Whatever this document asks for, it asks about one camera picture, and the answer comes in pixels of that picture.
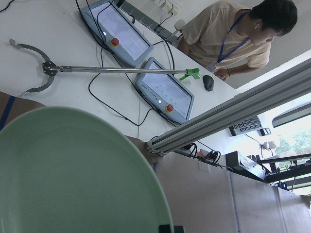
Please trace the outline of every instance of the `blue lanyard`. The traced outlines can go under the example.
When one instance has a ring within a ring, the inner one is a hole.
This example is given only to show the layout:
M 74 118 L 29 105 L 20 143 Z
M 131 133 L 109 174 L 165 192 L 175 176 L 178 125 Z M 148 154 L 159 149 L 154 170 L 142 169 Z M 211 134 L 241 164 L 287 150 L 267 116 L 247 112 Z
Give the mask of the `blue lanyard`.
M 227 35 L 229 34 L 229 32 L 234 28 L 235 25 L 238 24 L 238 22 L 244 17 L 244 15 L 246 15 L 248 12 L 243 13 L 242 15 L 240 15 L 240 17 L 234 22 L 234 24 L 232 25 L 232 27 L 230 28 L 230 30 L 228 31 Z M 217 62 L 220 63 L 223 59 L 226 59 L 228 56 L 230 56 L 234 51 L 236 51 L 239 47 L 241 47 L 242 45 L 244 45 L 247 41 L 249 41 L 249 37 L 247 39 L 245 39 L 243 42 L 241 42 L 238 46 L 236 46 L 230 53 L 226 54 L 225 56 L 222 57 L 223 55 L 223 51 L 224 51 L 224 44 L 225 44 L 225 39 L 227 38 L 227 36 L 224 38 L 223 40 L 223 44 L 222 47 L 220 49 L 220 53 L 218 56 L 218 60 Z

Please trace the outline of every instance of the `table surface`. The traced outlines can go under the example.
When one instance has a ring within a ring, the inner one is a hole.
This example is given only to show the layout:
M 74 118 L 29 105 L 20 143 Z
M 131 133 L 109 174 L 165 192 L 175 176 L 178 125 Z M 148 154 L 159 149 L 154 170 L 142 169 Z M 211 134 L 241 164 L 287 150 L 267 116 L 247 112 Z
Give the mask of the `table surface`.
M 85 1 L 79 0 L 78 2 L 81 8 L 85 6 Z M 47 80 L 47 75 L 44 75 L 41 69 L 41 63 L 44 61 L 40 55 L 30 50 L 15 49 L 9 44 L 10 38 L 14 39 L 17 44 L 32 45 L 44 51 L 58 66 L 101 66 L 100 47 L 82 22 L 75 1 L 16 1 L 6 11 L 0 13 L 0 24 L 0 91 L 4 93 L 18 97 L 25 90 L 39 87 Z M 161 40 L 139 22 L 136 22 L 135 26 L 151 43 Z M 211 92 L 204 89 L 202 79 L 195 80 L 193 77 L 188 77 L 182 81 L 182 84 L 195 95 L 191 118 L 238 94 L 235 89 L 175 47 L 171 46 L 171 50 L 175 69 L 198 67 L 201 76 L 210 75 L 215 81 L 214 90 Z M 172 59 L 165 43 L 155 45 L 145 61 L 150 56 L 156 58 L 165 68 L 172 68 Z M 104 67 L 120 67 L 112 55 L 106 51 L 103 51 L 103 61 Z M 90 95 L 88 85 L 95 75 L 95 73 L 59 72 L 49 88 L 42 92 L 25 93 L 22 97 L 35 100 L 46 106 L 66 106 L 87 111 L 104 119 L 122 134 L 142 141 L 148 141 L 173 128 L 154 111 L 148 114 L 146 121 L 141 126 L 136 126 L 120 117 Z M 132 82 L 137 77 L 136 74 L 128 74 L 128 76 Z M 125 74 L 102 73 L 94 80 L 90 89 L 96 97 L 137 124 L 143 121 L 150 109 Z M 250 135 L 257 140 L 261 139 L 257 132 L 251 132 Z M 259 152 L 259 145 L 255 140 L 245 135 L 232 137 L 229 129 L 222 130 L 200 141 L 212 149 L 220 151 L 221 154 L 235 150 L 245 155 Z M 198 144 L 198 147 L 206 149 L 201 144 Z

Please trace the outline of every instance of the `red button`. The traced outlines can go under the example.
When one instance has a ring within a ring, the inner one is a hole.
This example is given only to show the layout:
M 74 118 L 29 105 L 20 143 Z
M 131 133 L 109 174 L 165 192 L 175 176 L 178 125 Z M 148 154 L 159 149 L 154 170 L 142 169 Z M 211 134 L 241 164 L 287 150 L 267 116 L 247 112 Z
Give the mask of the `red button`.
M 110 43 L 113 45 L 113 46 L 118 46 L 118 44 L 119 44 L 119 40 L 117 39 L 117 38 L 112 38 L 111 40 L 110 40 Z
M 173 111 L 173 110 L 174 110 L 174 106 L 173 106 L 173 105 L 171 105 L 171 104 L 166 105 L 165 110 L 166 110 L 166 111 L 168 111 L 168 112 L 170 113 L 171 111 Z

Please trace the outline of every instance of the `display screen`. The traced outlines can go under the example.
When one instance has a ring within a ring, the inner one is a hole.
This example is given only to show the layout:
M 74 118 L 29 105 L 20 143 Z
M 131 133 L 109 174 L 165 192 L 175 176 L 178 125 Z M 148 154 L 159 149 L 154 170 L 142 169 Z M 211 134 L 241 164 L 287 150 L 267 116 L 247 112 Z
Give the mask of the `display screen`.
M 106 2 L 91 9 L 92 14 L 102 25 L 101 29 L 119 40 L 119 44 L 136 61 L 148 48 L 149 45 L 141 36 L 129 25 L 129 23 L 117 12 L 112 5 Z
M 150 69 L 160 69 L 154 62 Z M 142 80 L 168 104 L 173 105 L 183 118 L 187 118 L 191 96 L 165 74 L 146 74 Z

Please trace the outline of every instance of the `black keyboard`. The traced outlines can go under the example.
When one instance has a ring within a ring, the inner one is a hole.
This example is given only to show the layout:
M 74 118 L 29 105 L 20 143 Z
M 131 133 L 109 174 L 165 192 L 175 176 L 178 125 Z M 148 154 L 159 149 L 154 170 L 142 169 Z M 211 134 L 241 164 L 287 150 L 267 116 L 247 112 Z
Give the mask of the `black keyboard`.
M 262 129 L 258 116 L 251 117 L 236 125 L 229 127 L 232 136 Z

